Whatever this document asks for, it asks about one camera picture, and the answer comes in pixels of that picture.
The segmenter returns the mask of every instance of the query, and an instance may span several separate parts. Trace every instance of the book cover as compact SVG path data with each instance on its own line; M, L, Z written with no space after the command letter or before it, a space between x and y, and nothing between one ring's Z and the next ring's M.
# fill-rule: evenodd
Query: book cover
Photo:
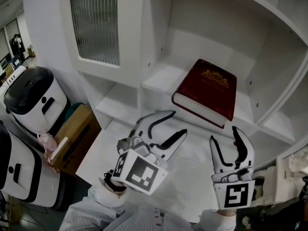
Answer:
M230 121L233 119L236 96L236 77L228 71L205 60L199 59L194 64L178 89L172 95L172 102L186 111L223 128L223 126L219 126L209 120L208 117L202 117L189 110L187 107L175 103L174 95L176 93L192 99Z

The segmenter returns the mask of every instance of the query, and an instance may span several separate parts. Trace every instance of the white shelving unit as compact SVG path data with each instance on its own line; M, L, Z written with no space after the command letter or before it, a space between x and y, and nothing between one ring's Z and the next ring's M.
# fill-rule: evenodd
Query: white shelving unit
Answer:
M117 0L120 65L80 57L70 0L59 3L73 66L102 128L172 109L177 126L196 127L201 140L205 129L232 138L239 127L255 146L256 166L308 143L308 0ZM224 129L171 102L199 58L237 76L234 118Z

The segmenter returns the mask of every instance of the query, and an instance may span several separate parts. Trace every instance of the cabinet door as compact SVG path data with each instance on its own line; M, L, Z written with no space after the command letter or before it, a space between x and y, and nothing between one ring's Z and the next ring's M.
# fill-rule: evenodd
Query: cabinet door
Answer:
M142 0L59 0L59 5L74 68L139 87Z

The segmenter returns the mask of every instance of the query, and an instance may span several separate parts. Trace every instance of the frosted glass panel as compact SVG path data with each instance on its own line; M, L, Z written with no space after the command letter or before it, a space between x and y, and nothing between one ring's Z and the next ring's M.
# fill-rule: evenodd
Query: frosted glass panel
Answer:
M80 56L120 65L117 0L71 0L71 8Z

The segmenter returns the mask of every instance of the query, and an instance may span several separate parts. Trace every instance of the white cabinet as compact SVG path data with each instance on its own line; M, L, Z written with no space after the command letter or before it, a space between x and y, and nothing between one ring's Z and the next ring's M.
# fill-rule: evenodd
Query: white cabinet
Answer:
M134 125L140 116L172 109L175 119L228 137L238 126L254 142L258 165L305 138L308 102L299 97L308 92L308 0L59 4L73 66L103 128L111 118ZM234 119L224 129L171 102L199 58L237 76Z

